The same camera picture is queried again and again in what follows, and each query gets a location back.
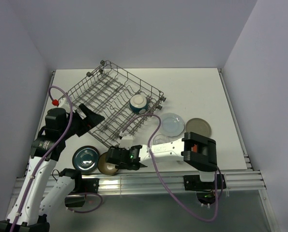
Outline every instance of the red cap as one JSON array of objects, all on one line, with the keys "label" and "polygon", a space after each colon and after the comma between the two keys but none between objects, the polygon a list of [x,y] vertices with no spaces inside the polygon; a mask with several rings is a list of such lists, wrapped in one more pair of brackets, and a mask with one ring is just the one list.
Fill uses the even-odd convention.
[{"label": "red cap", "polygon": [[53,104],[54,106],[59,106],[59,101],[58,101],[57,99],[52,100],[52,104]]}]

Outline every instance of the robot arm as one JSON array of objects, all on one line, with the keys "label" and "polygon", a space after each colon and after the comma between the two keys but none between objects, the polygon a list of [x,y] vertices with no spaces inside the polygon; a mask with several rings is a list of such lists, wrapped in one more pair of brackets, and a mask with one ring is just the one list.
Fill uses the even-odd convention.
[{"label": "robot arm", "polygon": [[[132,139],[125,135],[120,147],[111,147],[106,161],[118,169],[138,170],[152,164],[147,145],[130,146]],[[156,162],[185,161],[200,172],[202,182],[214,181],[217,171],[216,141],[202,135],[188,132],[174,142],[153,145],[151,151]]]},{"label": "robot arm", "polygon": [[[7,220],[0,221],[0,232],[8,232],[17,216],[14,231],[48,231],[50,219],[53,211],[64,200],[64,198],[76,188],[81,180],[81,172],[72,169],[64,169],[58,179],[58,182],[51,192],[42,200],[49,175],[51,175],[61,152],[65,148],[65,140],[77,134],[81,136],[90,129],[98,125],[105,118],[89,110],[84,104],[79,106],[80,110],[86,115],[81,118],[78,112],[73,113],[73,120],[66,136],[52,150],[37,169],[35,176],[31,174],[36,169],[37,164],[44,154],[61,137],[69,122],[69,116],[62,107],[50,109],[45,117],[45,126],[41,128],[36,140],[32,143],[32,149],[29,160],[29,168],[19,197],[7,216]],[[33,179],[32,185],[24,195],[25,189],[30,179]],[[22,199],[26,199],[19,215],[19,205]]]}]

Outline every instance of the brown plate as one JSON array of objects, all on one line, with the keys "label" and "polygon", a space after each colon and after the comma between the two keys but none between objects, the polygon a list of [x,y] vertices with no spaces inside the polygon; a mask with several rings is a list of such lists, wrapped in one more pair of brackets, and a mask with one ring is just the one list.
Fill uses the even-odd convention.
[{"label": "brown plate", "polygon": [[118,171],[118,169],[115,168],[114,164],[106,163],[106,154],[107,152],[101,154],[99,161],[97,163],[97,168],[101,173],[105,175],[113,175]]},{"label": "brown plate", "polygon": [[194,132],[205,137],[212,135],[212,129],[207,121],[202,118],[192,118],[186,124],[186,132]]}]

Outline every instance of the bowl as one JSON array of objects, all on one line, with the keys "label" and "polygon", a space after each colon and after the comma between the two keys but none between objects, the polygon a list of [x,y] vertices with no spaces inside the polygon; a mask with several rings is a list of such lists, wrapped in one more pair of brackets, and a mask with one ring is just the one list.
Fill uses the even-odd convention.
[{"label": "bowl", "polygon": [[144,114],[148,110],[147,98],[142,94],[136,94],[130,99],[129,106],[135,114]]}]

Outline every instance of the wire dish rack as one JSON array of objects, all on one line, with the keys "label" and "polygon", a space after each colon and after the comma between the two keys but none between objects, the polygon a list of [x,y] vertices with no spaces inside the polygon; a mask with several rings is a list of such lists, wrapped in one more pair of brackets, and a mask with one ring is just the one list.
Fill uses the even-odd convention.
[{"label": "wire dish rack", "polygon": [[[135,94],[146,96],[149,103],[147,114],[156,109],[161,110],[161,102],[166,100],[162,91],[108,60],[102,60],[99,67],[88,72],[67,93],[79,114],[83,115],[79,105],[84,103],[92,111],[105,117],[89,134],[107,147],[119,144],[119,133],[136,117],[129,107],[129,100]],[[134,135],[146,120],[147,117],[135,120],[126,131]]]}]

